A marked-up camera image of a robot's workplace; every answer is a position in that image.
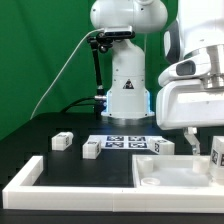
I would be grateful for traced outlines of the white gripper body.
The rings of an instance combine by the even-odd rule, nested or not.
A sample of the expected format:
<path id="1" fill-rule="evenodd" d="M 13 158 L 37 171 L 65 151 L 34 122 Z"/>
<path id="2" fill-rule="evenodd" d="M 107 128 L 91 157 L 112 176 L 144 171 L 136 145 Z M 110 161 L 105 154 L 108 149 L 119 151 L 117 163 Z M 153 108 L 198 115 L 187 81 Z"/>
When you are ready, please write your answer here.
<path id="1" fill-rule="evenodd" d="M 224 90 L 203 85 L 212 63 L 199 54 L 165 69 L 158 78 L 156 120 L 163 130 L 224 125 Z"/>

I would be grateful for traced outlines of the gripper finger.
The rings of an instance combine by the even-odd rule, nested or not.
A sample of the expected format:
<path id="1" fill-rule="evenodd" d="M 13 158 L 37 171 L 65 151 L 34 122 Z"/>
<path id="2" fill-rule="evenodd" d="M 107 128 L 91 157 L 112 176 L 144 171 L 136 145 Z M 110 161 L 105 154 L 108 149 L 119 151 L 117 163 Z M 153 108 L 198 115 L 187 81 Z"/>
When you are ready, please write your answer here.
<path id="1" fill-rule="evenodd" d="M 192 147 L 192 154 L 200 154 L 200 142 L 196 137 L 197 129 L 195 127 L 186 127 L 183 129 L 185 139 L 189 142 Z"/>

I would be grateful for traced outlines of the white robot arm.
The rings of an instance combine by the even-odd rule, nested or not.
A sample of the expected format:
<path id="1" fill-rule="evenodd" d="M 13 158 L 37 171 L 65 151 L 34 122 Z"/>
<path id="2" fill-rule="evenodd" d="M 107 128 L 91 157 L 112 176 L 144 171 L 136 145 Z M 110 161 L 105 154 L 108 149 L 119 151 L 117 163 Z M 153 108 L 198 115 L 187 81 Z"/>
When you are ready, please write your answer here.
<path id="1" fill-rule="evenodd" d="M 155 116 L 163 130 L 181 129 L 195 155 L 199 127 L 224 125 L 224 0 L 178 0 L 175 20 L 161 0 L 96 0 L 93 26 L 102 52 L 112 50 L 112 86 L 101 116 L 119 124 Z M 135 34 L 164 30 L 170 66 L 158 77 L 156 110 L 145 89 L 145 53 Z"/>

